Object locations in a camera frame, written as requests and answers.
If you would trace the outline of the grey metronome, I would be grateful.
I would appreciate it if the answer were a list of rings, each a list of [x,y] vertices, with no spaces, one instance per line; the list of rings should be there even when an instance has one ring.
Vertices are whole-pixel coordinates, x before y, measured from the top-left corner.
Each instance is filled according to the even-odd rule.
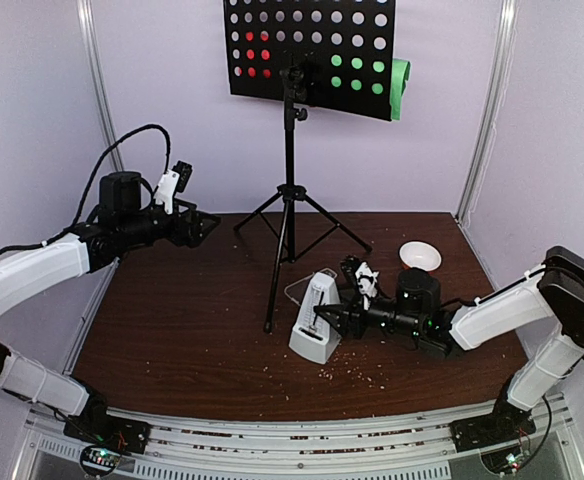
[[[289,348],[311,362],[324,365],[338,346],[341,336],[313,308],[340,302],[336,278],[316,273],[310,281],[292,327]]]

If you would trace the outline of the clear plastic metronome cover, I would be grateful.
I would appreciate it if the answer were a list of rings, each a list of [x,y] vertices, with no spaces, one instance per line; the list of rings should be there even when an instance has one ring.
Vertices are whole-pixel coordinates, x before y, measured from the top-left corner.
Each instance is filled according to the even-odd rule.
[[[336,278],[338,276],[338,273],[330,268],[323,268],[321,270],[318,270],[317,272],[328,275],[331,278]],[[284,294],[287,296],[287,298],[290,299],[295,305],[301,306],[306,289],[317,272],[313,272],[309,275],[306,275],[305,277],[287,285],[284,288]]]

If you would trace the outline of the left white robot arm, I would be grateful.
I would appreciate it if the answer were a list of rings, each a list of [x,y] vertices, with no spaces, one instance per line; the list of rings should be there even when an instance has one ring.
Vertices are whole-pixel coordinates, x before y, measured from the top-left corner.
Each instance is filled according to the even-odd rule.
[[[84,222],[57,240],[0,260],[0,317],[18,304],[66,280],[114,264],[126,253],[166,239],[177,247],[195,248],[219,225],[220,218],[177,198],[191,175],[178,163],[159,180],[148,205],[141,203],[146,182],[138,172],[115,172],[101,178],[99,202]],[[87,386],[50,370],[0,342],[0,389],[33,403],[77,416],[78,429],[95,444],[116,433],[110,415],[94,405]]]

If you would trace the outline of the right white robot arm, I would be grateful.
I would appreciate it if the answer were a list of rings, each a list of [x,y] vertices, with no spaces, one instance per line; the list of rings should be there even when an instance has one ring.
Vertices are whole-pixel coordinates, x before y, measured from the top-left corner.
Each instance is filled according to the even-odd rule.
[[[399,273],[393,298],[358,258],[347,257],[341,269],[350,299],[314,308],[341,336],[359,338],[377,327],[409,336],[416,347],[445,358],[532,322],[556,320],[552,335],[506,381],[492,412],[481,417],[491,440],[507,440],[546,392],[584,359],[584,259],[563,246],[550,248],[541,264],[512,284],[471,301],[442,301],[440,282],[418,267]]]

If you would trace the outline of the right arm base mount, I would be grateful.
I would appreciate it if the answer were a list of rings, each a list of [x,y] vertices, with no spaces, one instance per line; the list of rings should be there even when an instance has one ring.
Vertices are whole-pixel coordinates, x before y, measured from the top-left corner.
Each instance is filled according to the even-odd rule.
[[[536,425],[530,416],[487,414],[461,420],[449,425],[457,452],[482,449],[517,440],[521,432],[533,434]]]

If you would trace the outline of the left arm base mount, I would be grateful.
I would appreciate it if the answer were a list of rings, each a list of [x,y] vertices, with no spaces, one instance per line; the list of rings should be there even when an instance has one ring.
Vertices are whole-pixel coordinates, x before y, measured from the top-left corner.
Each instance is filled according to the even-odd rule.
[[[81,424],[77,419],[65,423],[65,436],[106,447],[119,453],[143,454],[146,449],[151,426],[147,422],[109,416],[105,427]]]

